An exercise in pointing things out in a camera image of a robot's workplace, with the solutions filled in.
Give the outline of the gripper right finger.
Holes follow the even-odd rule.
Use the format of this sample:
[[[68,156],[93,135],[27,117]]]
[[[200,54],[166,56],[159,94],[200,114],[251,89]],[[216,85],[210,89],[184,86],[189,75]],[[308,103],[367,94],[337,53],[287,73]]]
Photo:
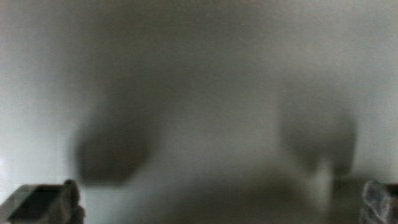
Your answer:
[[[361,224],[398,224],[398,184],[369,181],[363,203]]]

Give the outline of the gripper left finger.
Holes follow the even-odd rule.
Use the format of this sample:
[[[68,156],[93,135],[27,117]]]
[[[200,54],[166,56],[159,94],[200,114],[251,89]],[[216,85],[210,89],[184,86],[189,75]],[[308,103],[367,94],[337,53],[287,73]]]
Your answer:
[[[0,224],[86,224],[77,182],[26,184],[0,204]]]

